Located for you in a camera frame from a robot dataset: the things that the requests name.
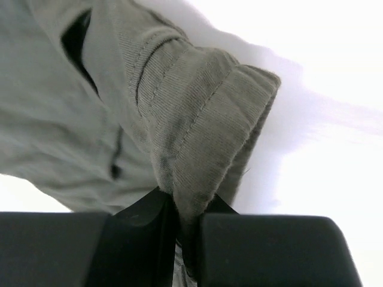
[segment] white background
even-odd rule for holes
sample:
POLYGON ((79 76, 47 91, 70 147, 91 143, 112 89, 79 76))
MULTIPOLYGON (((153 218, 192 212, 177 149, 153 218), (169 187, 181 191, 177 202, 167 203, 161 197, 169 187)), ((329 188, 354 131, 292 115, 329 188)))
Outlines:
MULTIPOLYGON (((324 215, 364 286, 383 286, 383 25, 380 1, 141 0, 196 45, 274 71, 282 87, 235 208, 324 215)), ((65 211, 0 177, 0 210, 65 211)))

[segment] shirt sleeve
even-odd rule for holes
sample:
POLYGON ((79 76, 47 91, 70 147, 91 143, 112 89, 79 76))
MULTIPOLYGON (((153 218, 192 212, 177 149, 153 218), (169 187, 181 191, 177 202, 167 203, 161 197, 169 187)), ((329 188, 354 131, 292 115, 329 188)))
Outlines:
POLYGON ((217 191, 232 199, 280 85, 133 1, 96 0, 83 45, 100 101, 150 158, 192 224, 217 191))

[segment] seam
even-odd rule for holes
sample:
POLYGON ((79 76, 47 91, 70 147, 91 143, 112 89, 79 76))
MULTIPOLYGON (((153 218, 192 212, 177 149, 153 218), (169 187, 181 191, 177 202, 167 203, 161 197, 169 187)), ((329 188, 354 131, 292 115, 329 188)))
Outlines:
POLYGON ((171 41, 174 41, 174 40, 178 40, 179 37, 174 37, 174 36, 170 36, 170 37, 166 37, 163 41, 161 41, 157 46, 155 46, 152 50, 152 52, 150 53, 150 55, 148 56, 148 59, 146 60, 145 64, 142 66, 142 70, 141 70, 141 73, 138 77, 138 83, 137 83, 137 86, 136 86, 136 89, 135 89, 135 99, 136 99, 136 106, 137 106, 137 110, 138 110, 138 113, 140 116, 142 116, 141 114, 141 111, 139 110, 138 108, 138 90, 139 90, 139 85, 141 84, 141 79, 142 79, 142 76, 144 74, 144 71, 145 71, 145 68, 146 66, 148 65, 148 62, 151 60, 153 54, 160 48, 162 47, 163 45, 171 42, 171 41))
POLYGON ((206 105, 208 104, 208 102, 211 100, 211 98, 213 97, 213 95, 215 95, 215 93, 217 92, 217 90, 221 87, 221 85, 223 84, 223 82, 227 79, 227 77, 230 75, 230 73, 233 71, 233 68, 235 68, 236 66, 232 67, 230 69, 230 71, 225 75, 225 77, 219 82, 219 84, 216 86, 216 88, 214 89, 214 91, 210 94, 210 96, 205 100, 205 102, 203 103, 203 105, 199 108, 198 112, 197 112, 197 115, 196 117, 194 118, 193 122, 191 123, 190 127, 187 129, 182 141, 181 141, 181 144, 180 144, 180 148, 178 149, 177 151, 177 154, 175 156, 175 163, 177 162, 178 160, 178 157, 180 156, 180 153, 181 153, 181 150, 185 144, 185 140, 186 140, 186 137, 188 136, 188 134, 190 133, 190 131, 192 130, 193 126, 196 124, 199 116, 201 115, 203 109, 206 107, 206 105))
MULTIPOLYGON (((133 72, 132 72, 132 75, 130 76, 130 80, 129 80, 129 90, 132 89, 132 81, 133 81, 133 77, 135 76, 136 74, 136 67, 137 67, 137 63, 138 63, 138 60, 139 58, 142 56, 142 52, 146 49, 146 47, 149 45, 149 43, 156 37, 158 36, 159 33, 155 33, 152 37, 150 37, 150 39, 148 41, 145 42, 144 46, 142 46, 142 48, 140 49, 138 55, 137 55, 137 58, 133 64, 133 72)), ((138 96, 137 94, 135 95, 135 98, 136 98, 136 106, 138 107, 138 96)))
POLYGON ((151 106, 151 104, 153 103, 153 100, 154 98, 158 95, 158 90, 160 88, 160 86, 162 85, 163 83, 163 80, 165 79, 165 76, 166 74, 174 67, 174 65, 177 63, 177 61, 184 55, 186 54, 186 52, 189 50, 189 47, 187 47, 182 53, 180 53, 180 55, 178 55, 178 57, 173 61, 173 63, 163 72, 162 74, 162 78, 161 80, 159 81, 158 85, 156 86, 156 88, 154 89, 153 91, 153 96, 151 97, 150 99, 150 102, 149 102, 149 106, 151 106))

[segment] black object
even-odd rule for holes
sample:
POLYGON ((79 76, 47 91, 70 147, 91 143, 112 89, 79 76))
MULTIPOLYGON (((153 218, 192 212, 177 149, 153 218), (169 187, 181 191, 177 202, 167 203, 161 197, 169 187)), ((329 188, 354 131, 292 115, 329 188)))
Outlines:
MULTIPOLYGON (((206 214, 209 213, 225 213, 238 214, 229 205, 227 205, 219 196, 215 196, 213 201, 208 205, 206 214)), ((182 246, 184 265, 187 274, 194 280, 199 278, 199 261, 201 254, 199 252, 198 238, 200 236, 199 221, 193 226, 189 226, 189 233, 185 235, 180 230, 178 241, 182 246)))
POLYGON ((0 213, 0 286, 171 286, 177 224, 158 189, 116 216, 0 213))
POLYGON ((199 250, 199 287, 361 286, 328 218, 208 214, 199 250))
MULTIPOLYGON (((115 216, 0 213, 0 287, 170 287, 177 230, 158 188, 115 216)), ((199 287, 361 286, 328 218, 238 215, 216 197, 196 252, 199 287)))

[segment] gray-green fabric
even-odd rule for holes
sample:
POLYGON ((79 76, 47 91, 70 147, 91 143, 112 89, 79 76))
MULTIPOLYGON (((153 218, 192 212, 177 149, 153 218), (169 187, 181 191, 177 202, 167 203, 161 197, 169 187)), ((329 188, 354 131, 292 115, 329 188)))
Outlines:
POLYGON ((0 172, 112 213, 158 184, 184 224, 216 192, 233 199, 276 75, 194 47, 131 0, 3 0, 0 15, 0 172), (82 61, 97 93, 61 44, 87 10, 82 61))

